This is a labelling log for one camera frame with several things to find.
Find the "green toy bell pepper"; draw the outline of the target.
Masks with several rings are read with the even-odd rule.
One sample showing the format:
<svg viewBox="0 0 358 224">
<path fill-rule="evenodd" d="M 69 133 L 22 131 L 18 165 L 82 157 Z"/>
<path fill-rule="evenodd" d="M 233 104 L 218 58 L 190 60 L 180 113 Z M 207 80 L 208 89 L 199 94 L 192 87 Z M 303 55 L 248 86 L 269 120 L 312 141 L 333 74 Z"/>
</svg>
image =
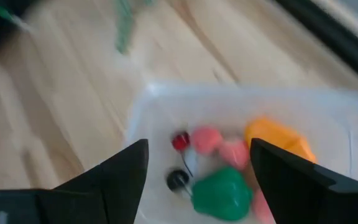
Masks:
<svg viewBox="0 0 358 224">
<path fill-rule="evenodd" d="M 230 166 L 197 180 L 191 191 L 196 212 L 229 222 L 248 216 L 253 199 L 242 174 Z"/>
</svg>

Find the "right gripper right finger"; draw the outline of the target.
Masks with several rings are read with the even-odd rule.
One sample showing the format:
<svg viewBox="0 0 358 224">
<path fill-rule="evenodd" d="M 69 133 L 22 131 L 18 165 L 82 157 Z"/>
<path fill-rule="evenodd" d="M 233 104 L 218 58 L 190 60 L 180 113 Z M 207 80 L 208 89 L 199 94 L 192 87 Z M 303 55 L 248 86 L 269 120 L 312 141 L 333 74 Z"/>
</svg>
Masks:
<svg viewBox="0 0 358 224">
<path fill-rule="evenodd" d="M 358 224 L 358 180 L 258 138 L 250 158 L 276 224 Z"/>
</svg>

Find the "black aluminium table frame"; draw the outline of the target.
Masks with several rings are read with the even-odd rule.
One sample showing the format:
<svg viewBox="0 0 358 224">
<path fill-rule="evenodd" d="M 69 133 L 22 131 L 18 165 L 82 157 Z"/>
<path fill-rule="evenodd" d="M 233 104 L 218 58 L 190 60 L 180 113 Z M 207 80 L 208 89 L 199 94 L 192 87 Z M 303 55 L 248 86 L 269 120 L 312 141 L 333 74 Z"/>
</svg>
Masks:
<svg viewBox="0 0 358 224">
<path fill-rule="evenodd" d="M 273 0 L 358 73 L 358 37 L 312 0 Z"/>
</svg>

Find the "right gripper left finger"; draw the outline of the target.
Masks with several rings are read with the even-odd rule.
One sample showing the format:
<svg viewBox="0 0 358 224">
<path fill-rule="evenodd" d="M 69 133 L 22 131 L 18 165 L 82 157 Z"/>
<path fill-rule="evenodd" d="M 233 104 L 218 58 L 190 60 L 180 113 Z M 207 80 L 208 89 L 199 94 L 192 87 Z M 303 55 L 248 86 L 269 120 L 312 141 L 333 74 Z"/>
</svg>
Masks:
<svg viewBox="0 0 358 224">
<path fill-rule="evenodd" d="M 140 139 L 56 189 L 99 192 L 109 224 L 134 224 L 148 163 L 149 143 Z"/>
</svg>

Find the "clear plastic food container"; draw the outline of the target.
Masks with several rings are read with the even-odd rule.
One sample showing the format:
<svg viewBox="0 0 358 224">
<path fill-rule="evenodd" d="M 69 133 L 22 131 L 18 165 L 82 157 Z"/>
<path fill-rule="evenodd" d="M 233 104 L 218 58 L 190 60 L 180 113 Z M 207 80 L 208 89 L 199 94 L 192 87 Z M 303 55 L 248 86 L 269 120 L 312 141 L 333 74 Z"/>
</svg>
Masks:
<svg viewBox="0 0 358 224">
<path fill-rule="evenodd" d="M 260 116 L 304 135 L 319 165 L 358 180 L 357 92 L 153 84 L 136 101 L 126 133 L 126 144 L 149 142 L 147 180 L 134 224 L 260 224 L 253 215 L 224 222 L 196 213 L 165 183 L 168 170 L 182 163 L 170 142 L 174 132 L 208 124 L 240 135 Z"/>
</svg>

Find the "yellow toy mango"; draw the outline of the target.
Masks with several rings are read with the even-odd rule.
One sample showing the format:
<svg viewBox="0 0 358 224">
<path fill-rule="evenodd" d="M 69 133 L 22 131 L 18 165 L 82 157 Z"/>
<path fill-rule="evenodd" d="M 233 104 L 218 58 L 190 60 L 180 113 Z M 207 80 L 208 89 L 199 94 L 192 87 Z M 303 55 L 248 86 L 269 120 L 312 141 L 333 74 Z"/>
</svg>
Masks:
<svg viewBox="0 0 358 224">
<path fill-rule="evenodd" d="M 245 127 L 244 138 L 249 147 L 253 138 L 259 138 L 310 162 L 317 163 L 307 138 L 270 118 L 261 117 L 252 120 Z"/>
</svg>

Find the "succulents in black pot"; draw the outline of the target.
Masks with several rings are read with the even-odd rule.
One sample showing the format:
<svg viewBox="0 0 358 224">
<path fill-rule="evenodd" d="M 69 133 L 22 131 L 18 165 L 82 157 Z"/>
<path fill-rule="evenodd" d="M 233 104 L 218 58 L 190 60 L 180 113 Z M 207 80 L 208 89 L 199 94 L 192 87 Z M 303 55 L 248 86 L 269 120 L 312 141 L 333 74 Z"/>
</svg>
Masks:
<svg viewBox="0 0 358 224">
<path fill-rule="evenodd" d="M 155 0 L 113 0 L 117 15 L 115 47 L 119 53 L 125 54 L 128 50 L 136 12 L 152 4 L 154 1 Z"/>
</svg>

